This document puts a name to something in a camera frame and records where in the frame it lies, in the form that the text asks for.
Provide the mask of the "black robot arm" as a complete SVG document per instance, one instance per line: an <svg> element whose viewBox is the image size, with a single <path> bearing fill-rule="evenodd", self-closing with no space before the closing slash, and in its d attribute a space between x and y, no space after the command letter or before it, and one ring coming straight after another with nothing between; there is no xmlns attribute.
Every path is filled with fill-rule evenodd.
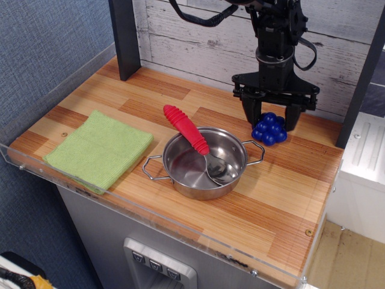
<svg viewBox="0 0 385 289"><path fill-rule="evenodd" d="M233 94L240 98L247 120L256 125L264 102L285 106L285 129L294 130L302 112L316 108L319 87L299 78L295 48L302 44L316 51L303 39L308 18L300 1L231 1L225 17L242 5L251 17L258 39L256 59L259 70L232 76Z"/></svg>

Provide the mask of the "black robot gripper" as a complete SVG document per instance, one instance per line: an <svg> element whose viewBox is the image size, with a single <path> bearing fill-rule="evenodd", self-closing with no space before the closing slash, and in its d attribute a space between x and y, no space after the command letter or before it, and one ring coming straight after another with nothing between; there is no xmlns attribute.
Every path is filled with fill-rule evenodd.
<svg viewBox="0 0 385 289"><path fill-rule="evenodd" d="M302 110L316 109L319 88L297 76L294 61L259 63L259 70L232 76L233 94L240 98L247 121L254 128L260 118L262 104L278 104L285 109L285 130L292 131Z"/></svg>

